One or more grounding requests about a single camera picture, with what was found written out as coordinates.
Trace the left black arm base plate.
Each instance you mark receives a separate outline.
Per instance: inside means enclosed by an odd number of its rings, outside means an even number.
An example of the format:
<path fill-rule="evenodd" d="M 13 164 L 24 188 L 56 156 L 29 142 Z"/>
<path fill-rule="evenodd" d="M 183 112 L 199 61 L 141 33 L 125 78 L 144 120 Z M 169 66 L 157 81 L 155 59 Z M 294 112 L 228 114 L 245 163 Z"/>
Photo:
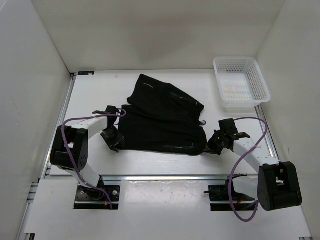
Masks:
<path fill-rule="evenodd" d="M 78 184 L 74 198 L 73 208 L 76 210 L 118 210 L 120 202 L 120 185 L 105 185 L 106 195 L 98 190 Z"/>

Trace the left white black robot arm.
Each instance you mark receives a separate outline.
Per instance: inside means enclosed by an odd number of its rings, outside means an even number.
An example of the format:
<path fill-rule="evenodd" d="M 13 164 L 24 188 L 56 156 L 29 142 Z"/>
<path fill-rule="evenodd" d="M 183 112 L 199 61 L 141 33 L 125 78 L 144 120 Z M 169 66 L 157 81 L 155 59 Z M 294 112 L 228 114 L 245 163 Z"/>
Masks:
<path fill-rule="evenodd" d="M 105 188 L 103 178 L 88 164 L 89 140 L 100 133 L 109 149 L 118 152 L 125 141 L 115 127 L 118 118 L 115 114 L 71 118 L 56 130 L 50 163 L 76 178 L 93 200 L 103 198 Z"/>

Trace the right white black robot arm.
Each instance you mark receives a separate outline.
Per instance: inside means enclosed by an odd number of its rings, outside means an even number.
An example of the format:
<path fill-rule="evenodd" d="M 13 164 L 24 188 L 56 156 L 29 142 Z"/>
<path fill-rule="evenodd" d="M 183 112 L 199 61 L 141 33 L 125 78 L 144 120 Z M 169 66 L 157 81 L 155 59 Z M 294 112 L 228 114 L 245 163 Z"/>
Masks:
<path fill-rule="evenodd" d="M 228 134 L 222 130 L 215 130 L 207 148 L 214 155 L 220 155 L 224 149 L 231 150 L 257 173 L 257 178 L 253 179 L 245 174 L 235 174 L 232 170 L 224 188 L 224 193 L 230 200 L 245 195 L 258 201 L 267 212 L 302 204 L 295 165 L 290 161 L 283 162 L 269 156 L 247 133 Z"/>

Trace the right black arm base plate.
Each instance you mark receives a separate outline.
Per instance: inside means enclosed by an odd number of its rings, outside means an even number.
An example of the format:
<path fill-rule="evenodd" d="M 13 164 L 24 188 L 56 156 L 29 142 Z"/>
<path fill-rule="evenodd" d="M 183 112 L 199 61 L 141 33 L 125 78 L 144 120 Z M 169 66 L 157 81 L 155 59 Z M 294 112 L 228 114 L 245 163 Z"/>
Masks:
<path fill-rule="evenodd" d="M 232 207 L 228 195 L 228 186 L 222 183 L 209 182 L 208 189 L 204 191 L 209 196 L 211 212 L 232 212 Z M 232 201 L 235 210 L 253 211 L 255 209 L 255 199 L 242 193 L 232 193 Z"/>

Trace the black shorts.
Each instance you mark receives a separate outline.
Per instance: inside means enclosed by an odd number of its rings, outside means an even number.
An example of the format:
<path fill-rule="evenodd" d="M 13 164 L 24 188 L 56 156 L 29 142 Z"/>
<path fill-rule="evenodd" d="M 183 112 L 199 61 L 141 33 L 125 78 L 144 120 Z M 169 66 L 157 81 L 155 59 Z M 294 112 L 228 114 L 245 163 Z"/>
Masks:
<path fill-rule="evenodd" d="M 124 150 L 200 155 L 206 133 L 200 115 L 204 105 L 170 83 L 140 74 L 118 124 Z"/>

